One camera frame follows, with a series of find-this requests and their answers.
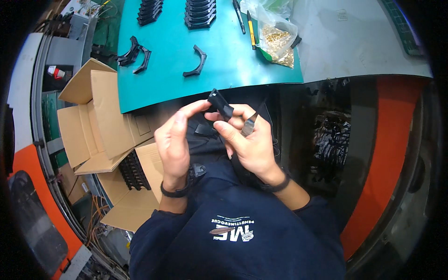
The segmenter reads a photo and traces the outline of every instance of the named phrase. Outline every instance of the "black curved plastic part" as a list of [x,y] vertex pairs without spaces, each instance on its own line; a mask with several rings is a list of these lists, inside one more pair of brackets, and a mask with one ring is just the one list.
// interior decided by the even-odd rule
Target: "black curved plastic part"
[[184,15],[190,23],[203,24],[204,22],[207,22],[210,18],[215,16],[214,15],[215,11],[216,11],[216,9],[213,8],[213,9],[211,9],[210,13],[206,14],[205,16],[199,16],[199,17],[192,17],[188,14],[188,12],[185,12]]
[[198,67],[196,67],[195,70],[190,72],[184,72],[182,75],[184,77],[192,76],[192,75],[199,75],[202,71],[202,67],[204,66],[205,59],[207,58],[207,54],[204,53],[198,46],[194,45],[193,49],[198,52],[198,54],[201,56],[201,62],[199,63]]
[[214,4],[216,4],[216,1],[212,1],[212,2],[210,2],[210,3],[208,3],[207,4],[207,2],[204,2],[205,4],[198,4],[198,3],[190,3],[190,2],[186,2],[185,3],[185,5],[189,8],[189,9],[191,9],[191,10],[193,10],[193,9],[201,9],[201,10],[204,10],[204,9],[208,9],[208,8],[210,8],[211,6],[213,6]]
[[135,62],[135,60],[137,59],[137,55],[140,52],[140,49],[138,48],[140,45],[138,44],[137,38],[135,36],[132,36],[130,40],[132,45],[128,52],[123,54],[122,56],[117,56],[115,59],[118,62],[119,66],[126,66]]
[[155,14],[156,11],[160,10],[162,8],[163,4],[158,4],[156,6],[151,6],[148,8],[138,8],[137,15],[139,17],[145,17],[147,15]]
[[213,8],[216,7],[216,4],[212,5],[210,8],[205,9],[205,10],[200,10],[200,9],[189,9],[188,7],[185,7],[185,11],[191,16],[191,17],[197,17],[197,16],[205,16],[208,13],[211,12],[211,10]]
[[185,24],[187,25],[189,30],[192,29],[200,29],[200,28],[210,28],[212,22],[215,20],[216,14],[214,13],[213,16],[206,22],[201,23],[193,23],[190,22],[186,17],[184,17]]
[[145,53],[145,58],[143,59],[142,65],[140,65],[137,69],[132,71],[132,73],[134,73],[134,74],[138,74],[148,68],[148,60],[149,60],[149,57],[151,56],[151,51],[149,51],[144,46],[140,45],[140,49]]
[[145,21],[145,20],[147,20],[147,19],[149,19],[149,18],[155,17],[155,15],[156,15],[160,10],[162,10],[162,6],[161,6],[161,5],[160,5],[159,7],[157,7],[156,9],[151,10],[151,11],[138,12],[138,13],[137,13],[137,15],[138,15],[138,18],[137,18],[137,19],[140,20],[140,21]]
[[152,2],[142,2],[140,4],[140,9],[148,9],[148,8],[155,7],[155,6],[157,6],[159,4],[163,4],[163,3],[164,3],[163,0],[157,0],[157,1],[152,1]]
[[216,0],[205,0],[205,1],[195,1],[195,0],[187,0],[185,4],[190,4],[191,6],[202,7],[205,5],[209,5],[210,3],[215,3]]
[[214,88],[207,99],[223,116],[224,121],[229,121],[233,115],[233,107],[221,95],[219,90]]
[[190,4],[187,3],[185,10],[191,13],[204,13],[212,8],[216,8],[216,2],[213,2],[211,5],[205,5],[203,7],[192,7]]
[[159,18],[161,13],[162,13],[162,9],[159,9],[157,11],[157,13],[154,16],[152,16],[152,17],[148,17],[148,18],[145,18],[145,19],[142,19],[141,17],[138,17],[137,18],[138,24],[140,26],[144,26],[144,25],[146,25],[148,23],[155,22],[155,21],[157,21],[157,19]]

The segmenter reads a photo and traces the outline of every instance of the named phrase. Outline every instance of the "right hand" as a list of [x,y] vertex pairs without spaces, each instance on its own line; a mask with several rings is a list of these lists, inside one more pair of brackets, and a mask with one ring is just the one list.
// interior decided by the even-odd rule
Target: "right hand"
[[274,159],[272,147],[271,125],[261,116],[255,120],[254,131],[246,138],[241,135],[244,121],[255,114],[255,110],[247,104],[230,104],[234,108],[233,117],[223,121],[218,113],[205,113],[213,127],[226,140],[225,146],[229,158],[236,152],[242,166],[254,173],[265,184],[279,185],[284,174]]

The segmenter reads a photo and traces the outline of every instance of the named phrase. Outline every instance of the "left hand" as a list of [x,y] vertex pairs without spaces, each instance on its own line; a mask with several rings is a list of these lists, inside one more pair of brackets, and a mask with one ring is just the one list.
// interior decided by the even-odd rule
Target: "left hand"
[[185,187],[185,180],[190,166],[190,151],[188,149],[187,122],[194,114],[207,110],[211,103],[199,100],[188,104],[163,126],[154,132],[155,142],[164,167],[164,189],[170,192]]

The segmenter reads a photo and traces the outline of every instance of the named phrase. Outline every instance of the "cardboard flap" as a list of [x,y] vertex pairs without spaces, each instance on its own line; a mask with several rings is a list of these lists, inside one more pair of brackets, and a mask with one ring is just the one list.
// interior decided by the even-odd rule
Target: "cardboard flap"
[[90,158],[84,138],[79,106],[57,110],[60,134],[70,167],[74,168]]
[[162,199],[160,184],[164,178],[164,168],[159,151],[157,150],[157,144],[153,143],[146,146],[139,146],[135,148],[135,152],[142,165],[143,172],[148,179],[148,183],[151,186],[151,190],[157,201],[160,203],[160,200]]
[[93,136],[92,128],[95,124],[92,124],[89,117],[88,104],[81,104],[77,106],[79,108],[79,117],[81,118],[82,131],[84,132],[84,140],[86,141],[87,148],[90,152],[90,157],[98,154],[98,148],[96,146],[95,138]]
[[106,152],[100,152],[81,165],[75,175],[111,172],[131,151],[132,149],[112,159],[108,159]]
[[92,127],[92,134],[94,142],[97,148],[97,153],[103,152],[103,140],[101,139],[101,134],[99,133],[98,121],[96,119],[96,112],[93,105],[93,100],[87,103],[87,111],[89,113],[90,125]]
[[106,72],[116,71],[96,59],[90,58],[79,71],[65,85],[59,95],[59,99],[76,104],[86,104],[92,100],[92,88],[90,86],[90,71],[101,70]]
[[101,222],[115,228],[136,232],[142,224],[151,218],[153,211],[154,209],[141,211],[114,206],[104,218],[102,218]]
[[117,73],[92,70],[91,84],[99,132],[104,150],[111,159],[136,145],[129,127],[129,116],[120,113]]
[[118,169],[112,172],[98,173],[96,176],[112,205],[116,205],[129,192],[128,186]]

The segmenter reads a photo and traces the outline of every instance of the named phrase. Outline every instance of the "workbench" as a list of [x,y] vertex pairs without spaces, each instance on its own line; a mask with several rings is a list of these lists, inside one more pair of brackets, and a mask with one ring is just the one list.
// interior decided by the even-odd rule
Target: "workbench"
[[[159,19],[140,27],[136,19],[140,3],[125,2],[118,55],[129,50],[132,35],[152,53],[148,69],[140,74],[132,71],[143,62],[142,52],[135,63],[118,68],[122,113],[213,88],[303,82],[297,49],[294,50],[294,69],[267,61],[259,50],[252,49],[244,14],[247,33],[242,34],[231,1],[217,0],[215,22],[210,29],[198,30],[188,30],[185,26],[185,0],[165,1]],[[253,22],[256,33],[257,22]],[[207,58],[200,75],[185,78],[182,73],[195,69],[200,61],[194,45],[205,52]]]

